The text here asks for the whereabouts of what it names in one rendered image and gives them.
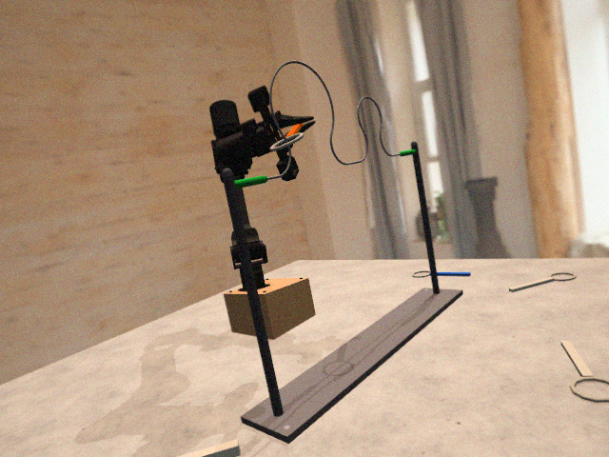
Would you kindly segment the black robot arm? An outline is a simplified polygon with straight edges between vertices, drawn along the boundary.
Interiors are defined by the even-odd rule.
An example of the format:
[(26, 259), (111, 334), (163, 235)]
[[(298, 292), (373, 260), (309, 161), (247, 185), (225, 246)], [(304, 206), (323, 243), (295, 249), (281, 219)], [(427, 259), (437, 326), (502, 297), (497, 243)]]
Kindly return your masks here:
[[(269, 145), (265, 133), (265, 120), (256, 123), (255, 119), (249, 119), (240, 124), (238, 112), (235, 103), (228, 100), (217, 101), (210, 105), (209, 114), (212, 123), (213, 133), (216, 139), (210, 140), (217, 174), (220, 174), (222, 182), (223, 169), (231, 169), (233, 172), (234, 181), (245, 178), (248, 170), (251, 169), (252, 158), (246, 159), (242, 155), (238, 143), (237, 133), (242, 131), (245, 137), (249, 137), (258, 157), (270, 153), (271, 146)], [(268, 263), (266, 247), (263, 241), (259, 239), (258, 232), (249, 224), (248, 214), (246, 210), (246, 201), (243, 188), (238, 188), (237, 195), (242, 213), (243, 223), (246, 232), (246, 240), (248, 244), (250, 259), (263, 260), (254, 261), (252, 263), (254, 277), (257, 289), (269, 287), (270, 284), (265, 283), (265, 278), (261, 264)], [(239, 252), (236, 244), (235, 234), (231, 234), (232, 246), (230, 247), (232, 262), (234, 269), (240, 270), (242, 288), (238, 291), (246, 291), (245, 279), (242, 271), (242, 266), (235, 265), (241, 263)]]

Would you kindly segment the grey loop with orange handle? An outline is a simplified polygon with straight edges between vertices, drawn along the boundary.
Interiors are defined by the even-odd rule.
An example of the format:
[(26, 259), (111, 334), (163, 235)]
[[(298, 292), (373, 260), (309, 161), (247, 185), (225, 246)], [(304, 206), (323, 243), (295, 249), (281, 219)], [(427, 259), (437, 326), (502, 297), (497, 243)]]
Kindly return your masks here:
[[(282, 143), (284, 143), (284, 142), (285, 142), (285, 139), (283, 139), (283, 140), (281, 140), (281, 141), (279, 141), (279, 142), (275, 143), (274, 145), (272, 145), (272, 146), (271, 146), (271, 148), (270, 148), (270, 150), (271, 150), (271, 151), (275, 151), (275, 150), (283, 149), (283, 148), (286, 148), (286, 147), (288, 147), (288, 146), (290, 146), (290, 145), (292, 145), (292, 144), (294, 144), (294, 143), (298, 142), (299, 140), (301, 140), (301, 139), (304, 137), (304, 134), (303, 134), (303, 133), (298, 133), (298, 132), (299, 132), (299, 130), (301, 129), (302, 125), (303, 125), (303, 123), (301, 123), (301, 124), (297, 124), (297, 125), (294, 125), (294, 126), (293, 126), (293, 128), (290, 130), (290, 132), (289, 132), (289, 133), (287, 134), (287, 136), (285, 137), (285, 138), (287, 139), (287, 141), (289, 141), (289, 140), (291, 140), (291, 139), (293, 139), (293, 140), (291, 140), (291, 141), (289, 141), (289, 142), (287, 142), (287, 143), (285, 143), (285, 144), (281, 145)], [(297, 138), (296, 138), (296, 137), (297, 137)], [(295, 139), (294, 139), (294, 138), (295, 138)], [(280, 146), (279, 146), (279, 145), (280, 145)], [(279, 147), (278, 147), (278, 146), (279, 146)]]

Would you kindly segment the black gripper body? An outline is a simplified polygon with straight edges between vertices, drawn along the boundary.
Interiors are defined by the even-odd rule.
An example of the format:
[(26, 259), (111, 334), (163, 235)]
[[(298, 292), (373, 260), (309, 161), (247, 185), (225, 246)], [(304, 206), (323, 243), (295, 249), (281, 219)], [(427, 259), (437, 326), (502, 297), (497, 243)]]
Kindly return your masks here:
[[(266, 138), (267, 138), (269, 145), (274, 145), (275, 143), (281, 141), (283, 136), (280, 137), (280, 134), (277, 131), (277, 128), (273, 121), (272, 113), (270, 113), (270, 110), (268, 108), (269, 94), (267, 92), (266, 87), (262, 86), (260, 88), (257, 88), (255, 90), (249, 92), (247, 98), (248, 98), (249, 103), (251, 104), (254, 112), (259, 111), (262, 115), (263, 120), (265, 120), (264, 129), (265, 129)], [(277, 141), (276, 141), (276, 139), (277, 139)], [(244, 158), (250, 159), (250, 158), (257, 156), (256, 153), (253, 154), (253, 152), (255, 152), (255, 149), (253, 148), (250, 138), (249, 137), (246, 138), (245, 135), (241, 131), (237, 133), (237, 143), (238, 143), (239, 149), (240, 149), (242, 155), (244, 156)], [(287, 168), (288, 161), (289, 161), (289, 155), (287, 155), (285, 148), (276, 150), (276, 152), (280, 159), (276, 166), (277, 166), (280, 174), (282, 174)], [(282, 179), (285, 181), (290, 181), (290, 180), (296, 179), (298, 172), (299, 172), (299, 168), (297, 166), (295, 158), (293, 156), (291, 156), (290, 167), (289, 167), (287, 173), (284, 176), (282, 176)]]

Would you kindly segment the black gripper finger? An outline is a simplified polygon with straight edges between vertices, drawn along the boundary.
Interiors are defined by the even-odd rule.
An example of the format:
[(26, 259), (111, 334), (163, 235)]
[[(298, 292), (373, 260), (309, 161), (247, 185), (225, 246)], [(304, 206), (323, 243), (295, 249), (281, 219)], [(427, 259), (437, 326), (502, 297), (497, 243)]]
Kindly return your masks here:
[(284, 114), (281, 114), (281, 112), (279, 110), (277, 110), (274, 114), (275, 114), (275, 118), (277, 120), (277, 123), (278, 123), (280, 129), (283, 129), (283, 128), (289, 127), (289, 126), (293, 126), (293, 125), (297, 125), (297, 124), (301, 124), (301, 123), (314, 119), (314, 116), (284, 115)]
[[(302, 127), (298, 133), (303, 133), (304, 131), (306, 131), (308, 128), (310, 128), (315, 123), (316, 123), (316, 121), (314, 120), (314, 121), (311, 121), (311, 122), (308, 122), (308, 123), (302, 125)], [(293, 144), (290, 145), (290, 149), (292, 149), (292, 147), (293, 147)], [(285, 148), (285, 151), (288, 152), (288, 147)]]

